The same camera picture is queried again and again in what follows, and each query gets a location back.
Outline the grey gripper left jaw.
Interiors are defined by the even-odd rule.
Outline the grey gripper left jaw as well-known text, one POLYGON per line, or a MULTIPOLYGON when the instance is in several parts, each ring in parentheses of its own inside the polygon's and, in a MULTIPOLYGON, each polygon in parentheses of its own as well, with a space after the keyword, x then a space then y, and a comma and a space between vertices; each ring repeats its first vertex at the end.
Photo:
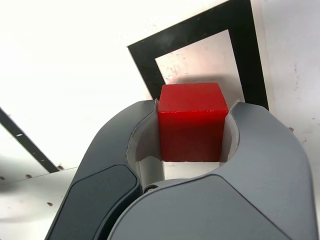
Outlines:
POLYGON ((165 178, 158 101, 136 102, 95 135, 46 235, 48 240, 105 240, 144 188, 165 178))

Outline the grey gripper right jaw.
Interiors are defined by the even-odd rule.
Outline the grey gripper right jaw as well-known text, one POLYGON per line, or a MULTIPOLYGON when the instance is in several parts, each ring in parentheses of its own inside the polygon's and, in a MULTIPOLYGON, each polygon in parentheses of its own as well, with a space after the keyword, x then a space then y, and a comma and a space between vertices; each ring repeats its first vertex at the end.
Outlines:
POLYGON ((237 146, 208 174, 156 188, 133 202, 111 240, 312 240, 314 189, 308 157, 264 107, 230 111, 237 146))

